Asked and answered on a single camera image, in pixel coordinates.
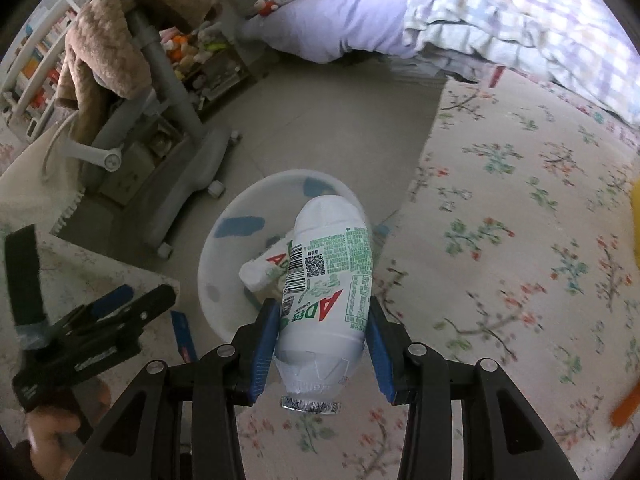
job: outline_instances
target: brown fleece blanket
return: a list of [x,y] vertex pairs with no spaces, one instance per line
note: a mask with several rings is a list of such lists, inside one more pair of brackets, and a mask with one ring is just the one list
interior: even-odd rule
[[108,90],[131,99],[151,86],[149,65],[127,28],[127,12],[141,6],[158,29],[175,26],[188,33],[215,16],[217,1],[91,0],[84,4],[66,34],[66,57],[56,91],[56,105],[78,110],[74,139],[85,144],[94,140],[106,120]]

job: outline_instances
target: plush toy pile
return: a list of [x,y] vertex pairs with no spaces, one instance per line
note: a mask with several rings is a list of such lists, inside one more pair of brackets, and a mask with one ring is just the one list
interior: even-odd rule
[[179,80],[185,79],[194,67],[205,64],[216,52],[226,49],[221,27],[219,22],[203,22],[191,34],[181,34],[175,27],[161,32],[162,46]]

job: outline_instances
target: plastic bottle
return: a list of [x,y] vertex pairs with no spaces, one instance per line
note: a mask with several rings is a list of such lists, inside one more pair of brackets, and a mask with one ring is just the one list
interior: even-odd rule
[[341,196],[311,199],[296,218],[274,352],[282,406],[336,413],[364,350],[372,260],[360,211]]

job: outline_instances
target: checkered blanket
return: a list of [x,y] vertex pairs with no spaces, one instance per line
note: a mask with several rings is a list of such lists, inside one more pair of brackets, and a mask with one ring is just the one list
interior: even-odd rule
[[640,126],[640,56],[599,0],[408,0],[405,44],[560,83]]

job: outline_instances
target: caster wheel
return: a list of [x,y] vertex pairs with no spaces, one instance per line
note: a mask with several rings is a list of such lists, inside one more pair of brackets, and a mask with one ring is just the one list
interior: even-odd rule
[[222,184],[219,180],[214,180],[209,187],[207,187],[207,192],[213,198],[220,198],[220,196],[225,192],[225,185]]
[[174,248],[171,247],[171,245],[169,245],[166,242],[162,242],[160,244],[160,247],[158,247],[156,254],[158,255],[159,258],[162,258],[163,260],[168,260],[169,256],[171,256],[171,253],[173,252],[174,252]]
[[235,146],[242,139],[242,134],[238,130],[233,130],[231,132],[231,136],[229,137],[229,145]]

